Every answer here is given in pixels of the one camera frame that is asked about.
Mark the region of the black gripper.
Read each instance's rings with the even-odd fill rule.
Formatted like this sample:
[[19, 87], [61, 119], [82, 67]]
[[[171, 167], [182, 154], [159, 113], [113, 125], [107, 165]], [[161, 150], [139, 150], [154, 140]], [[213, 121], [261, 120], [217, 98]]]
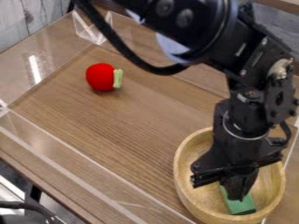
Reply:
[[216, 106], [213, 144], [191, 164], [195, 188], [218, 182], [230, 200], [244, 200], [260, 169], [282, 160], [293, 133], [261, 100], [226, 99]]

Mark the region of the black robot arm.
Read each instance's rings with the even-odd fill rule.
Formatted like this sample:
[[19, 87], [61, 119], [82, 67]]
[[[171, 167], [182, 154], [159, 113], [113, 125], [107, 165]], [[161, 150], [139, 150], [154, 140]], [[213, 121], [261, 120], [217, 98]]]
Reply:
[[205, 63], [228, 76], [229, 98], [216, 106], [209, 152], [191, 164], [195, 187], [220, 182], [242, 200], [262, 167], [281, 161], [290, 139], [272, 137], [296, 116], [294, 57], [285, 42], [256, 20], [240, 0], [117, 0], [158, 33], [181, 67]]

